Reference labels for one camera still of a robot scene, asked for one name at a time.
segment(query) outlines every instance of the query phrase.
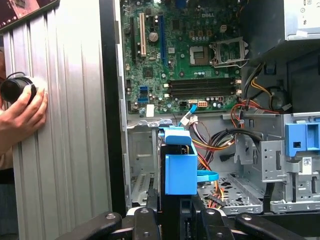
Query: camera lens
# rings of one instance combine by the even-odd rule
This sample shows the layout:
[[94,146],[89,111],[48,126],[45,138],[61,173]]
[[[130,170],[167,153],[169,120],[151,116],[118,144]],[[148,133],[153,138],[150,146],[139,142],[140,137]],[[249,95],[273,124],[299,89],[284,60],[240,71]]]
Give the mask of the camera lens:
[[26,77],[10,78],[5,80],[0,86],[0,94],[3,100],[13,104],[22,94],[25,86],[31,85],[31,97],[28,104],[37,93],[32,81]]

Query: blue plastic bracket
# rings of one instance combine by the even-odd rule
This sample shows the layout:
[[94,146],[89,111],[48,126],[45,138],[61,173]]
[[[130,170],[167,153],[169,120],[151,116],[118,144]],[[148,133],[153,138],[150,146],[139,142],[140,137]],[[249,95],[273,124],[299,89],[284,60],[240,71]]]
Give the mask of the blue plastic bracket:
[[219,174],[215,171],[198,170],[196,171],[196,180],[198,183],[201,182],[212,182],[219,179]]

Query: ribbed metal panel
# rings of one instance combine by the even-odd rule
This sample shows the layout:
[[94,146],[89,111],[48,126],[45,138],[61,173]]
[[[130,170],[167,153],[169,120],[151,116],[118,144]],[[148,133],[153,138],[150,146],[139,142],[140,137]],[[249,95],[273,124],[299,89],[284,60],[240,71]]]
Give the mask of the ribbed metal panel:
[[47,81],[47,123],[14,148],[21,240],[52,240],[110,209],[99,1],[60,6],[4,35],[7,74]]

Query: green circuit board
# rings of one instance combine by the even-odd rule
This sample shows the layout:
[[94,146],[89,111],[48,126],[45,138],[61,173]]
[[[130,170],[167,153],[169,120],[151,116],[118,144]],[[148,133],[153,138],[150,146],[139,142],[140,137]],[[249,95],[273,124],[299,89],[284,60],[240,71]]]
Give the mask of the green circuit board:
[[[238,66],[214,67],[212,43],[240,36],[237,10],[236,0],[190,0],[184,8],[174,2],[124,1],[128,113],[144,116],[147,105],[160,114],[183,113],[191,104],[198,105],[198,112],[232,108],[241,71]],[[237,42],[221,44],[222,61],[238,59],[239,52]]]

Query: pci slot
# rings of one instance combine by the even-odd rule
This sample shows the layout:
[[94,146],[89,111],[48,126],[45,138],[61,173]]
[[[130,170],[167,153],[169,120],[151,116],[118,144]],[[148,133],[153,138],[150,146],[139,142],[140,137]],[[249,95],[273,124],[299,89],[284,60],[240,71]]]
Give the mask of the pci slot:
[[130,17],[130,36],[131,36],[131,57],[135,64],[137,62],[137,49],[136,49],[136,28],[135,18]]
[[175,80],[169,83],[168,93],[177,98],[230,96],[236,93],[233,83],[231,78]]
[[167,61],[166,61],[166,35],[165,35],[165,20],[164,16],[160,15],[159,16],[159,31],[160,31],[160,55],[162,62],[165,66],[167,66]]
[[139,13],[141,57],[147,56],[145,14]]

